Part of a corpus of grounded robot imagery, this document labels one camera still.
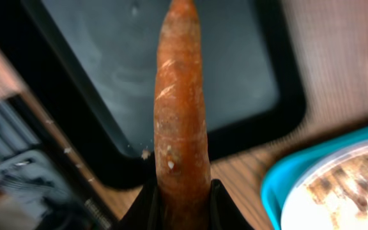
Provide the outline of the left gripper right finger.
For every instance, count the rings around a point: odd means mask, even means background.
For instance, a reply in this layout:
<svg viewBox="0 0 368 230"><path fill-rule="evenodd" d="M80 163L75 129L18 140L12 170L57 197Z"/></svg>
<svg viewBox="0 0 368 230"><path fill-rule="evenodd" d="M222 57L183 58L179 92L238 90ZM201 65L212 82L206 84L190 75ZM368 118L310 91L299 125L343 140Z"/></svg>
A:
<svg viewBox="0 0 368 230"><path fill-rule="evenodd" d="M218 179L211 181L210 230L254 230Z"/></svg>

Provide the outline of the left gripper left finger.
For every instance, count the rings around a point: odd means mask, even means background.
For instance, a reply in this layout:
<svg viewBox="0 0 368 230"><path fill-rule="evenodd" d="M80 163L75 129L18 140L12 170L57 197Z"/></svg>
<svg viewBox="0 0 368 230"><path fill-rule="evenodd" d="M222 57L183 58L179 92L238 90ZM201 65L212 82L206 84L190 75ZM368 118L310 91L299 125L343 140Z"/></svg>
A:
<svg viewBox="0 0 368 230"><path fill-rule="evenodd" d="M162 230L161 198L156 183L147 183L116 230Z"/></svg>

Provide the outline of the orange carrot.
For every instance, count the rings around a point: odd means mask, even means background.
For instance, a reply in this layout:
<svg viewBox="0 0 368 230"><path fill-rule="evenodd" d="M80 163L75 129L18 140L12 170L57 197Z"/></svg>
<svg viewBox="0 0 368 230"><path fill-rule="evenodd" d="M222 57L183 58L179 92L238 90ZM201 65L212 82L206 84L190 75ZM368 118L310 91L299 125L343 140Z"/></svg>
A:
<svg viewBox="0 0 368 230"><path fill-rule="evenodd" d="M211 174L201 26L193 0L171 1L160 31L154 140L164 229L207 229Z"/></svg>

